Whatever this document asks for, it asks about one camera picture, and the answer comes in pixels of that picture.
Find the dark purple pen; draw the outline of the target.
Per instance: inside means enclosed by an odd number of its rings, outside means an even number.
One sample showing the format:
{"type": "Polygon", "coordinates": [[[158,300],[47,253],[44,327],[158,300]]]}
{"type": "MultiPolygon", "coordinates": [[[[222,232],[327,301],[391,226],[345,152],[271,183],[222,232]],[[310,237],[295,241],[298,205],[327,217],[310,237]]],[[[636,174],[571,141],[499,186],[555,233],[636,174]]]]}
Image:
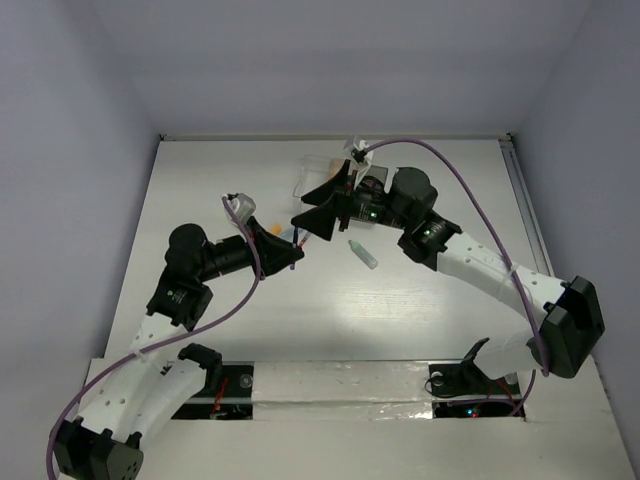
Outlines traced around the dark purple pen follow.
{"type": "MultiPolygon", "coordinates": [[[[299,229],[298,227],[293,227],[293,233],[292,233],[292,245],[293,247],[298,247],[298,240],[299,240],[299,229]]],[[[296,266],[296,262],[294,261],[293,263],[291,263],[290,265],[290,270],[295,270],[295,266],[296,266]]]]}

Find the green glue tube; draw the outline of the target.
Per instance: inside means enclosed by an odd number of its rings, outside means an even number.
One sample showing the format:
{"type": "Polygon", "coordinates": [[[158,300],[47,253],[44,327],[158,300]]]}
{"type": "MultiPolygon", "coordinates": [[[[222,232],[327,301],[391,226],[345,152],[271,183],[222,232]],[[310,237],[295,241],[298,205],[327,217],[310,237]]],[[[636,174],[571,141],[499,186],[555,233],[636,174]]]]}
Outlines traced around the green glue tube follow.
{"type": "Polygon", "coordinates": [[[371,270],[378,267],[378,260],[359,242],[354,240],[348,241],[351,251],[371,270]]]}

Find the red patterned pen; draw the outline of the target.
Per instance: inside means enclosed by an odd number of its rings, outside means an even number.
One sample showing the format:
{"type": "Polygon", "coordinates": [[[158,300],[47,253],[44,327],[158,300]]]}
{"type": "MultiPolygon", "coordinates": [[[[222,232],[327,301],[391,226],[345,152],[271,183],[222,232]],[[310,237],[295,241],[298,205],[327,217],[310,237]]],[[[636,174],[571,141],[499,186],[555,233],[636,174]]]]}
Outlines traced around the red patterned pen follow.
{"type": "Polygon", "coordinates": [[[309,240],[310,237],[311,237],[311,232],[306,232],[302,237],[302,239],[300,240],[298,246],[302,248],[305,245],[305,243],[309,240]]]}

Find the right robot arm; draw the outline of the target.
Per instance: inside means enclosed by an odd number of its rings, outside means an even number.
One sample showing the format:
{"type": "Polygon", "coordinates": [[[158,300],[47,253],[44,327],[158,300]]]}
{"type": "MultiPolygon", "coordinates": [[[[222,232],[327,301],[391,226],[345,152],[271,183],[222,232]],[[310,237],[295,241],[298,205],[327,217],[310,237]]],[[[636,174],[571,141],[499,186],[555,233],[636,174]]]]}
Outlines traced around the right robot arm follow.
{"type": "Polygon", "coordinates": [[[359,220],[401,230],[398,245],[413,262],[451,276],[522,315],[525,331],[497,345],[478,341],[460,368],[462,384],[482,392],[496,378],[547,370],[560,378],[577,375],[605,331],[595,286],[583,277],[553,278],[506,260],[439,215],[429,177],[401,167],[389,188],[357,183],[349,165],[302,198],[308,210],[293,226],[330,240],[359,220]]]}

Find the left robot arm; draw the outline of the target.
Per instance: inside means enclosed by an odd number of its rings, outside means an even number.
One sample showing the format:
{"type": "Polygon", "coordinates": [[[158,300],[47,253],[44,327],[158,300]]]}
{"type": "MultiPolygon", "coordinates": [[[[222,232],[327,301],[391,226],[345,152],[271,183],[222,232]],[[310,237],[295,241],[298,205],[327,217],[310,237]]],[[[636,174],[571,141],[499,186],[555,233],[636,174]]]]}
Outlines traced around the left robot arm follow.
{"type": "Polygon", "coordinates": [[[260,281],[303,256],[254,218],[217,243],[196,224],[177,227],[129,353],[86,384],[100,389],[76,416],[63,412],[57,420],[48,469],[73,479],[136,478],[145,449],[180,407],[223,384],[221,354],[193,340],[213,298],[208,281],[245,268],[260,281]]]}

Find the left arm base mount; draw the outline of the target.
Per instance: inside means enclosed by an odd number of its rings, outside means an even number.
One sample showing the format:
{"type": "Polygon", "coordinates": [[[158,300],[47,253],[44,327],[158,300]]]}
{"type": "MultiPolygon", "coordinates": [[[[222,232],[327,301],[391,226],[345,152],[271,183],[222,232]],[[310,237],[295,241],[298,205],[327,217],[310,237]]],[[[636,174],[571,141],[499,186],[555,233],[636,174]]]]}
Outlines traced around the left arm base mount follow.
{"type": "Polygon", "coordinates": [[[225,364],[217,384],[208,380],[201,391],[173,414],[173,420],[251,420],[254,365],[225,364]]]}

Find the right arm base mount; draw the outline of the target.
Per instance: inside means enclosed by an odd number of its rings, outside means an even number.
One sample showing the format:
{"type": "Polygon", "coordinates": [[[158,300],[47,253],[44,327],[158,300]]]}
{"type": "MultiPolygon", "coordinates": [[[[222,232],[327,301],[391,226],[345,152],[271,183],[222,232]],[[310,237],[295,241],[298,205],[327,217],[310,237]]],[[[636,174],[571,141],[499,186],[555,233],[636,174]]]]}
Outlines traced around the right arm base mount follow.
{"type": "Polygon", "coordinates": [[[431,396],[435,419],[524,417],[525,390],[516,374],[492,380],[475,364],[489,341],[476,342],[461,360],[429,366],[424,390],[431,396]]]}

